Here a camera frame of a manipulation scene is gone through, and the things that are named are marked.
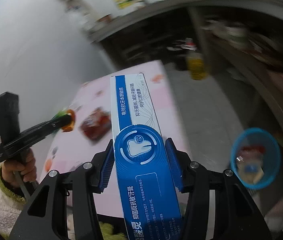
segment blue stripe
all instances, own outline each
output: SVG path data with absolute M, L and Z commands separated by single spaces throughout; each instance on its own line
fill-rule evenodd
M 124 75 L 116 76 L 116 95 L 117 95 L 119 130 L 121 131 L 127 126 L 132 125 Z

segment blue bin rim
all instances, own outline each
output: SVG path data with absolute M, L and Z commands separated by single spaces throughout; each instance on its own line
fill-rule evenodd
M 238 150 L 238 147 L 239 147 L 239 144 L 241 143 L 241 141 L 247 135 L 252 134 L 252 133 L 256 133 L 256 132 L 263 133 L 264 135 L 266 135 L 274 143 L 275 148 L 276 148 L 277 166 L 274 167 L 274 171 L 271 174 L 271 176 L 266 181 L 264 181 L 263 183 L 249 184 L 247 182 L 244 182 L 239 177 L 238 172 L 237 172 L 236 163 L 235 163 L 235 159 L 236 159 L 235 157 L 236 157 L 236 153 L 237 153 L 236 150 Z M 254 128 L 248 128 L 245 131 L 243 131 L 243 133 L 236 139 L 236 141 L 233 144 L 233 147 L 231 149 L 231 155 L 230 155 L 230 166 L 231 166 L 231 169 L 236 174 L 236 176 L 239 178 L 241 183 L 245 187 L 250 188 L 250 189 L 254 189 L 254 190 L 262 189 L 264 187 L 267 187 L 270 183 L 272 183 L 273 180 L 275 179 L 275 177 L 277 176 L 277 173 L 279 172 L 280 164 L 281 164 L 281 155 L 280 155 L 280 148 L 279 148 L 279 145 L 278 145 L 277 141 L 275 140 L 275 138 L 269 132 L 267 132 L 267 131 L 265 131 L 265 130 L 263 130 L 261 128 L 254 127 Z

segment blue circle emblem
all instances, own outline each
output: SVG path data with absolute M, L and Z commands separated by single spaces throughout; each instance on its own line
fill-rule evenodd
M 152 161 L 164 149 L 160 134 L 153 128 L 136 124 L 124 128 L 115 140 L 115 152 L 129 163 L 141 165 Z

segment finger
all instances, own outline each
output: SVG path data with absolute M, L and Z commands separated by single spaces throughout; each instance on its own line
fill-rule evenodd
M 36 162 L 36 160 L 35 160 L 35 158 L 33 158 L 29 163 L 26 164 L 25 169 L 22 170 L 20 174 L 25 175 L 25 174 L 31 172 L 35 167 L 35 162 Z
M 26 162 L 29 163 L 33 158 L 34 158 L 34 153 L 32 149 L 29 149 L 27 157 L 26 157 Z
M 27 181 L 33 182 L 33 181 L 36 180 L 36 178 L 37 178 L 37 168 L 35 167 L 31 172 L 27 173 L 24 176 L 23 181 L 24 182 L 27 182 Z
M 2 168 L 7 172 L 11 171 L 22 171 L 25 169 L 25 166 L 15 160 L 7 160 L 3 163 Z

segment tooth illustration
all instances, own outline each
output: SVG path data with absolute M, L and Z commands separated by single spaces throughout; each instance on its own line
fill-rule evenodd
M 134 140 L 129 140 L 127 144 L 130 157 L 136 157 L 151 150 L 151 142 L 146 140 L 144 140 L 142 143 L 136 143 Z

